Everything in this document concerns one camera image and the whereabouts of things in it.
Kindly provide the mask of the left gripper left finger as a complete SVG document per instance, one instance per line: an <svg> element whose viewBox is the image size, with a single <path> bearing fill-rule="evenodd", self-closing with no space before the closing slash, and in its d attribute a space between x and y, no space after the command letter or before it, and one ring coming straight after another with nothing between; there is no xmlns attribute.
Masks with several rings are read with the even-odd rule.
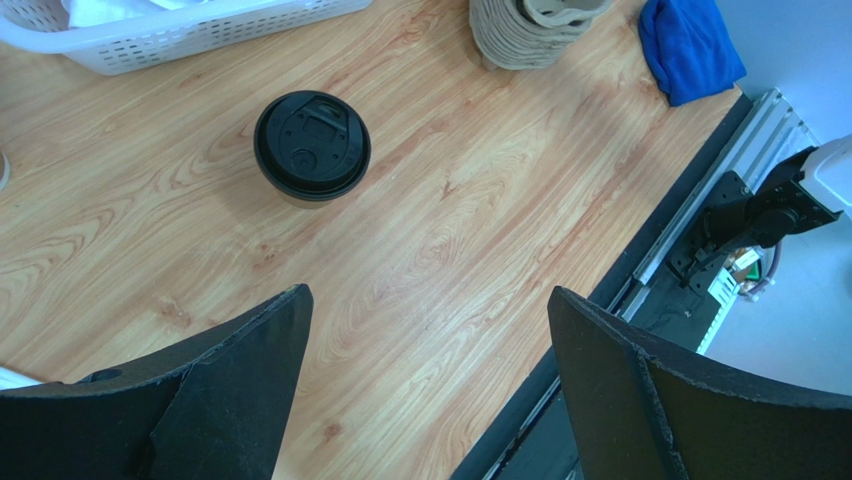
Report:
<svg viewBox="0 0 852 480"><path fill-rule="evenodd" d="M298 284L75 383L1 394L5 479L269 479L309 339Z"/></svg>

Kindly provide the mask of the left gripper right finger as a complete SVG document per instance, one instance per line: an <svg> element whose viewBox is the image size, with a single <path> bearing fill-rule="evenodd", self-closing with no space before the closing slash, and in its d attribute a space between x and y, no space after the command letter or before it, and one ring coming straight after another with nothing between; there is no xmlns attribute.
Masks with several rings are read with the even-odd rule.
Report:
<svg viewBox="0 0 852 480"><path fill-rule="evenodd" d="M851 399L709 359L556 287L548 318L588 479L847 479Z"/></svg>

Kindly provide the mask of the black coffee cup lid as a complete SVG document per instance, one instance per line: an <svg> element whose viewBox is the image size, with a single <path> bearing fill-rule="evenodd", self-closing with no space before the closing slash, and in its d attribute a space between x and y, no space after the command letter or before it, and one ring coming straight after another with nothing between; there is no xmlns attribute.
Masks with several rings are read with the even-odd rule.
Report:
<svg viewBox="0 0 852 480"><path fill-rule="evenodd" d="M256 163L285 201L319 208L365 177L372 142L366 123L345 101L301 90L273 100L253 135Z"/></svg>

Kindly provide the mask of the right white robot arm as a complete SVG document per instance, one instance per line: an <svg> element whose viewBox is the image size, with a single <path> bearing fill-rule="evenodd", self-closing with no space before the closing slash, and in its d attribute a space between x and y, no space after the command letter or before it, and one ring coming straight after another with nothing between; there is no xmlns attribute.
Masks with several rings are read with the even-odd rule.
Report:
<svg viewBox="0 0 852 480"><path fill-rule="evenodd" d="M808 147L780 162L750 188L728 171L711 189L666 259L679 286L706 292L728 257L750 247L770 248L789 235L831 224L851 208L851 138Z"/></svg>

